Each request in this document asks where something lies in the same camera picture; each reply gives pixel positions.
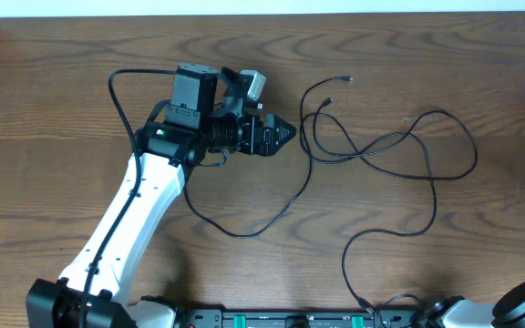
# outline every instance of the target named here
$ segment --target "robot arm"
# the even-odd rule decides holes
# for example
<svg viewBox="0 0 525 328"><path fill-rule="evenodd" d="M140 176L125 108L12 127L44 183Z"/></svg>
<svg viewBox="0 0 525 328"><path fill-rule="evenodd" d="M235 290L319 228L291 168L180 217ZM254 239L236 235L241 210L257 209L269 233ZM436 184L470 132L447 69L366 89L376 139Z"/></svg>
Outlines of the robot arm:
<svg viewBox="0 0 525 328"><path fill-rule="evenodd" d="M525 328L525 282L496 304L480 304L461 296L437 302L420 315L416 328Z"/></svg>
<svg viewBox="0 0 525 328"><path fill-rule="evenodd" d="M228 88L221 107L214 109L218 79ZM154 302L140 302L127 309L129 314L125 312L135 272L161 217L206 151L272 156L295 136L295 127L276 115L267 114L263 123L259 115L247 110L262 108L258 98L264 83L264 76L256 71L238 73L223 67L219 73L198 64L178 66L171 100L161 101L135 133L133 147L141 154L139 192L101 254L87 304L80 301L88 271L94 267L90 263L128 201L137 174L135 158L129 160L125 178L102 221L57 283L37 280L32 286L26 299L31 327L77 326L83 309L88 327L113 327L116 322L123 327L173 325L171 307L161 306L162 311L156 312ZM166 118L157 122L161 110Z"/></svg>
<svg viewBox="0 0 525 328"><path fill-rule="evenodd" d="M184 185L181 166L169 165L167 158L145 153L141 156L141 167L139 193L103 252L90 288L90 294L103 292L112 302L123 306L127 306L131 283L155 228ZM102 221L79 255L60 274L59 279L66 280L68 288L84 290L88 265L133 188L135 170L135 160L131 158L125 178Z"/></svg>

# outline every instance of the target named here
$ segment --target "wooden table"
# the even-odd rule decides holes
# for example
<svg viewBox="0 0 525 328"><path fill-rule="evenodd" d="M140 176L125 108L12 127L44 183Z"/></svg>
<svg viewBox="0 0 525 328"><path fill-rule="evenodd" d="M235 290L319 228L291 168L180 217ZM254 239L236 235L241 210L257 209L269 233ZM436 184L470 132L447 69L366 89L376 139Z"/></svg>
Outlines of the wooden table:
<svg viewBox="0 0 525 328"><path fill-rule="evenodd" d="M35 278L57 278L118 189L130 149L108 74L183 61L260 70L266 108L293 124L314 82L354 76L316 89L305 111L333 97L327 112L358 144L406 130L429 105L455 114L479 144L478 167L437 183L437 222L426 236L357 241L351 283L373 303L402 292L495 302L525 280L525 14L0 19L0 326L26 325ZM170 77L118 78L133 127L171 85ZM433 117L416 133L435 174L469 165L456 124ZM318 134L347 150L333 124ZM374 161L425 172L411 142ZM306 170L295 140L271 158L237 154L222 169L197 169L189 190L198 210L252 232L301 187ZM222 235L177 198L131 301L161 294L228 308L356 309L340 266L350 236L375 227L416 231L431 208L426 181L393 179L360 161L316 165L304 195L253 240Z"/></svg>

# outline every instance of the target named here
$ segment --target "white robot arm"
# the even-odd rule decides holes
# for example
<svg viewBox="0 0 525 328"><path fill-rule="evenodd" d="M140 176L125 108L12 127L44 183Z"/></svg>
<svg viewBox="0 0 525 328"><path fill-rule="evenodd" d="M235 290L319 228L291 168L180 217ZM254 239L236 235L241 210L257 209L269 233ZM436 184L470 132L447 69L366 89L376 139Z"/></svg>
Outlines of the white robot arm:
<svg viewBox="0 0 525 328"><path fill-rule="evenodd" d="M109 292L111 301L127 306L129 289L149 240L165 210L183 189L183 170L181 166L176 168L169 165L169 161L149 153L141 156L142 178L138 195L102 254L90 287L91 295ZM131 157L117 196L102 221L79 255L60 274L60 279L67 280L68 288L81 292L84 290L88 265L127 201L135 183L135 175L135 160Z"/></svg>

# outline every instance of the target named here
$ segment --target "green connector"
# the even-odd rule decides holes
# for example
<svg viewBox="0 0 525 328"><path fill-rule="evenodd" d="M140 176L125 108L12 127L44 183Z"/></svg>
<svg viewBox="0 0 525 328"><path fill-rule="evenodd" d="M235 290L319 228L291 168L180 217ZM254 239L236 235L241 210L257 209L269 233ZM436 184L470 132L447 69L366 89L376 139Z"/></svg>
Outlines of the green connector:
<svg viewBox="0 0 525 328"><path fill-rule="evenodd" d="M246 315L234 315L234 328L246 328Z"/></svg>
<svg viewBox="0 0 525 328"><path fill-rule="evenodd" d="M236 318L234 318L234 328L236 328ZM352 317L352 328L364 328L364 317L355 315Z"/></svg>

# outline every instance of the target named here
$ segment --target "power cord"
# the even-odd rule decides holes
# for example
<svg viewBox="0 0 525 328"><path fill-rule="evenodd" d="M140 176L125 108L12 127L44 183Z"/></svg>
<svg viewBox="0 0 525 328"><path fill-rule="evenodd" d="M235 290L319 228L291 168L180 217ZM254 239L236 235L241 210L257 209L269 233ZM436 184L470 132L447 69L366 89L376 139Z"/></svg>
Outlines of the power cord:
<svg viewBox="0 0 525 328"><path fill-rule="evenodd" d="M133 148L133 156L135 158L135 169L136 169L135 185L133 186L133 189L131 190L129 197L127 198L127 201L125 202L125 205L123 205L123 208L118 213L117 218L115 219L113 224L110 226L110 229L108 229L107 235L100 243L100 246L98 246L98 250L97 250L97 253L95 254L95 257L93 258L92 262L88 265L87 279L85 280L84 289L82 291L82 296L80 298L80 320L79 320L80 328L87 327L88 295L90 294L90 286L92 285L92 279L94 278L95 272L98 270L98 262L100 261L100 258L102 257L103 251L105 250L105 248L107 248L110 238L112 237L113 233L115 233L115 230L117 229L118 224L123 219L123 216L125 216L125 213L127 213L127 210L129 209L129 206L131 205L131 202L133 202L135 197L137 197L137 194L139 192L139 186L141 184L141 158L140 158L139 150L137 149L137 146L135 144L135 135L133 134L133 130L131 129L131 125L129 124L129 121L127 120L127 116L125 115L123 108L120 106L120 103L117 100L117 96L115 95L115 89L113 87L113 81L115 79L115 76L118 74L122 74L122 73L175 75L175 71L169 71L169 70L131 68L131 69L118 69L112 72L110 76L108 77L108 92L110 93L110 97L113 99L113 103L115 104L115 108L117 109L120 119L123 121L125 130L127 131L127 135L129 136L131 147Z"/></svg>
<svg viewBox="0 0 525 328"><path fill-rule="evenodd" d="M421 305L424 305L424 303L421 300L419 300L415 295L412 295L412 294L401 294L401 295L398 295L398 296L395 296L395 297L391 298L390 300L385 302L382 306L380 306L378 308L375 308L372 304L370 304L370 302L368 302L364 298L360 297L354 291L354 289L352 288L352 286L351 286L351 284L350 284L350 282L349 282L349 280L347 278L346 271L345 271L345 256L346 256L346 254L347 254L351 244L355 240L357 240L359 237L364 236L364 235L369 234L369 233L384 233L384 234L389 234L389 235L393 235L393 236L397 236L397 237L416 237L416 236L420 236L420 235L424 234L425 232L427 232L428 229L430 229L430 227L435 222L435 218L437 216L437 192L435 190L435 180L456 180L456 179L462 179L462 178L466 177L477 166L477 163L478 163L478 147L477 147L477 143L475 142L475 139L473 138L473 136L471 135L471 133L469 132L467 127L465 127L463 122L461 122L458 118L456 118L452 114L448 113L447 111L445 111L443 109L440 109L440 108L435 108L435 109L430 110L430 111L422 114L421 116L419 116L417 118L417 120L415 120L415 122L412 124L412 126L410 127L410 129L407 132L392 133L392 134L380 137L380 138L372 141L370 144L368 144L367 146L365 146L363 149L360 150L360 149L357 148L357 146L355 145L354 141L352 141L352 139L350 138L349 134L347 133L347 130L345 130L344 126L339 122L339 120L337 120L337 118L335 118L332 115L329 115L329 114L321 112L321 110L323 108L329 106L332 103L333 100L330 97L328 99L324 100L324 102L321 104L321 106L314 113L309 113L309 114L304 116L304 113L303 113L304 101L305 101L305 98L307 97L307 95L309 94L309 92L311 92L314 88L316 88L316 87L318 87L318 86L320 86L320 85L322 85L324 83L327 83L327 82L330 82L330 81L336 81L336 80L352 81L353 78L352 77L330 77L330 78L327 78L327 79L322 80L320 82L317 82L314 85L312 85L311 87L309 87L304 92L304 94L303 94L303 96L301 98L301 103L300 103L300 106L299 106L299 118L300 118L299 141L300 141L301 148L302 148L303 152L309 158L309 169L307 171L307 178L305 179L305 183L303 184L301 189L287 203L287 205L283 208L283 210L281 210L281 212L279 212L279 214L274 219L272 219L266 226L264 226L262 229L260 229L259 231L256 231L255 233L252 233L252 234L237 234L237 233L233 233L233 232L227 231L221 225L216 223L215 221L205 217L204 215L202 215L202 214L200 214L199 212L196 211L196 209L191 204L190 197L188 195L187 187L184 187L183 194L185 196L186 202L188 203L188 206L190 207L190 210L194 214L196 214L198 217L200 217L201 219L205 220L209 224L213 225L216 229L218 229L219 231L223 232L227 236L230 236L230 237L233 237L233 238L239 238L239 239L246 239L246 238L256 237L256 236L260 235L261 233L263 233L264 231L266 231L267 229L269 229L271 226L273 226L274 223L276 223L285 214L285 212L291 207L291 205L293 205L295 200L297 198L299 198L299 196L301 196L301 194L304 192L305 188L309 184L309 180L310 180L311 175L313 173L313 163L314 163L314 161L318 162L318 163L321 163L321 164L332 164L333 165L333 164L344 163L344 162L347 162L348 160L352 160L352 159L361 159L368 167L370 167L372 169L375 169L376 171L378 171L380 173L384 173L386 175L389 175L391 177L400 178L400 179L428 180L429 183L430 183L431 192L432 192L432 195L433 195L433 211L432 211L431 219L428 221L428 224L423 229L421 229L420 231L416 231L416 232L399 232L399 231L390 231L390 230L386 230L386 229L369 229L369 230L365 230L365 231L360 231L356 235L354 235L349 240L349 242L345 245L344 252L342 254L342 274L344 275L344 280L345 280L345 284L347 286L347 289L352 294L352 296L355 298L355 300L360 305L360 307L362 307L365 311L367 311L369 313L374 313L375 316L378 317L378 319L380 320L382 325L384 327L386 327L384 322L383 322L383 320L382 320L382 316L380 315L380 312L381 312L381 310L383 308L388 306L391 302L394 302L394 301L402 299L402 298L411 298L411 299L414 299L414 300L418 301ZM471 141L471 145L473 147L474 159L473 159L473 163L471 164L470 168L467 169L464 173L459 174L457 176L449 176L449 177L436 177L436 176L433 175L432 170L431 170L431 166L430 166L430 157L428 155L427 147L425 146L425 144L423 143L423 141L419 137L417 137L416 135L414 135L412 133L412 130L418 124L420 119L425 117L425 116L427 116L427 115L431 115L431 114L441 114L441 115L447 116L449 118L452 118L453 120L455 120L461 126L461 128L463 129L465 134L469 137L469 139ZM316 133L317 117L319 117L319 116L330 118L331 120L333 120L333 122L342 130L342 132L345 135L345 138L347 139L347 142L350 144L350 146L354 149L355 152L353 152L353 153L336 153L336 152L329 151L329 150L325 149L321 145L321 143L319 142L319 139L318 139L317 133ZM339 159L319 159L319 158L317 158L316 156L314 156L312 154L311 147L310 147L310 144L309 144L309 140L307 138L307 134L306 134L305 128L304 128L304 122L308 118L311 118L311 117L313 117L313 133L314 133L315 145L323 153L325 153L327 155L330 155L330 156L333 156L333 157L337 157ZM389 140L389 139L392 139L392 138L397 138L397 140L394 141L393 143L391 143L388 146L382 147L381 149L368 151L375 144L378 144L378 143L380 143L382 141ZM373 163L371 163L370 161L368 161L366 159L366 157L368 157L368 156L374 156L376 154L380 154L380 153L382 153L384 151L390 150L391 148L393 148L393 147L397 146L398 144L400 144L401 142L403 142L406 138L412 138L423 149L423 153L425 155L425 160L426 160L426 163L427 163L427 175L426 176L415 176L415 175L408 175L408 174L403 174L403 173L396 173L396 172L393 172L393 171L390 171L390 170L379 168L378 166L374 165Z"/></svg>

